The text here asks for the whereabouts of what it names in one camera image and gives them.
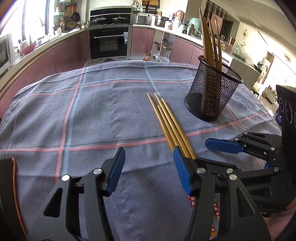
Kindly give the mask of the black mesh utensil cup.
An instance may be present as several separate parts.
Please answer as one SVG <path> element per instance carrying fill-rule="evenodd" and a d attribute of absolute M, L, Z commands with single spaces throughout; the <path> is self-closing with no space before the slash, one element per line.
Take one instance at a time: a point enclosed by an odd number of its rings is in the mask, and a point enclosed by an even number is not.
<path fill-rule="evenodd" d="M 185 97 L 187 109 L 197 118 L 213 122 L 217 120 L 243 78 L 223 64 L 218 70 L 198 57 L 200 63 L 190 91 Z"/>

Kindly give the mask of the bamboo chopstick red patterned end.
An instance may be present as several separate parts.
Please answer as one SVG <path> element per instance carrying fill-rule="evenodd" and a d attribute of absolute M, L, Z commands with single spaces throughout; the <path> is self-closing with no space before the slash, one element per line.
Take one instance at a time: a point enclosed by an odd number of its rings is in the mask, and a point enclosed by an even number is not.
<path fill-rule="evenodd" d="M 219 28 L 218 28 L 217 20 L 215 20 L 215 27 L 216 27 L 216 31 L 217 31 L 218 64 L 219 64 L 219 70 L 222 71 L 222 51 L 221 51 L 221 41 L 220 41 Z"/>

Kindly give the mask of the plaid grey blue tablecloth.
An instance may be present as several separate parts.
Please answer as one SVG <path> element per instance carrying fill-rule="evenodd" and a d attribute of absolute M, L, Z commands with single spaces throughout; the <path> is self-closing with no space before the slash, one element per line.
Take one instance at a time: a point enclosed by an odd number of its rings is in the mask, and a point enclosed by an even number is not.
<path fill-rule="evenodd" d="M 185 97 L 196 66 L 118 61 L 26 84 L 1 122 L 1 157 L 16 160 L 18 203 L 29 230 L 60 176 L 88 174 L 114 157 L 126 161 L 116 191 L 104 203 L 115 240 L 183 240 L 192 208 L 148 96 L 162 97 L 198 157 L 244 171 L 265 162 L 245 153 L 212 152 L 208 138 L 243 132 L 280 135 L 260 101 L 239 85 L 214 122 L 192 115 Z"/>

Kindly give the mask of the mint green appliance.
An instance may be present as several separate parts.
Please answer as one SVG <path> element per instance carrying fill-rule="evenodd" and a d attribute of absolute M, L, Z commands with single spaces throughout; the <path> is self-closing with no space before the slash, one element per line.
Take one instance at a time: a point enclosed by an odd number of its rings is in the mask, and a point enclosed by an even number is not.
<path fill-rule="evenodd" d="M 201 38 L 201 21 L 199 18 L 191 18 L 188 23 L 187 34 Z"/>

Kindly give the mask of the steel stock pot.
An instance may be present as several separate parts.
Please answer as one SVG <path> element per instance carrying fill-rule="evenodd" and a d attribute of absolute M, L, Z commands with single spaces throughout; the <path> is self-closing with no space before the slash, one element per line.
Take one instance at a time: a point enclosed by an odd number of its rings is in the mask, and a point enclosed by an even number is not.
<path fill-rule="evenodd" d="M 165 16 L 155 16 L 154 25 L 157 27 L 165 27 L 166 21 L 168 21 L 169 18 Z"/>

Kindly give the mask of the black built-in oven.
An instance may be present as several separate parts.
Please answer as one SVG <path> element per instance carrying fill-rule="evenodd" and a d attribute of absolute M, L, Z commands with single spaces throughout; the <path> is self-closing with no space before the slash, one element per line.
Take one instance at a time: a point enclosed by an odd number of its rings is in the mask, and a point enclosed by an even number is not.
<path fill-rule="evenodd" d="M 107 62 L 130 58 L 129 26 L 106 26 L 89 31 L 90 62 Z"/>

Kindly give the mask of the white toaster oven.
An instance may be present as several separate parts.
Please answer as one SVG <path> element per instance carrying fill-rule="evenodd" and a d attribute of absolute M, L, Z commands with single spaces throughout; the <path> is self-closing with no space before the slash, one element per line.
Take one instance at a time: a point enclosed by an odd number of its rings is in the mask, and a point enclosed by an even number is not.
<path fill-rule="evenodd" d="M 0 75 L 7 71 L 15 61 L 14 45 L 11 34 L 6 34 L 1 37 L 0 43 Z"/>

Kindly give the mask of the pink bowl on counter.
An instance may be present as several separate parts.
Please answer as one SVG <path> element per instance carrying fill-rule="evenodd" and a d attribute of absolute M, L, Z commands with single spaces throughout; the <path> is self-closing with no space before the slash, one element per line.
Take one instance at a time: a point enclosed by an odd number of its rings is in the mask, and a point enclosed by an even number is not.
<path fill-rule="evenodd" d="M 36 42 L 33 42 L 29 46 L 25 47 L 22 51 L 20 51 L 20 55 L 26 56 L 27 54 L 33 52 L 35 47 L 36 47 Z"/>

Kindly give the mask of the black range hood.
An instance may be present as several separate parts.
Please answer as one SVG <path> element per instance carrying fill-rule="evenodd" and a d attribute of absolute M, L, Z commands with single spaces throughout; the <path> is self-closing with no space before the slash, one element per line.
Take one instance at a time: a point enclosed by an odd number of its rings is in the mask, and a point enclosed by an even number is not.
<path fill-rule="evenodd" d="M 90 23 L 92 26 L 130 24 L 132 16 L 131 6 L 110 6 L 97 8 L 90 11 Z"/>

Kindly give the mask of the wall spice rack shelf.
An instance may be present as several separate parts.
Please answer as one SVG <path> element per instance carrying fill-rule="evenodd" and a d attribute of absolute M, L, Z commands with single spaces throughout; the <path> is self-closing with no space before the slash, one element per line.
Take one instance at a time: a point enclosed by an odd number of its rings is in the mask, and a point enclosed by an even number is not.
<path fill-rule="evenodd" d="M 135 2 L 135 9 L 141 13 L 156 14 L 160 8 L 160 0 L 141 0 Z"/>

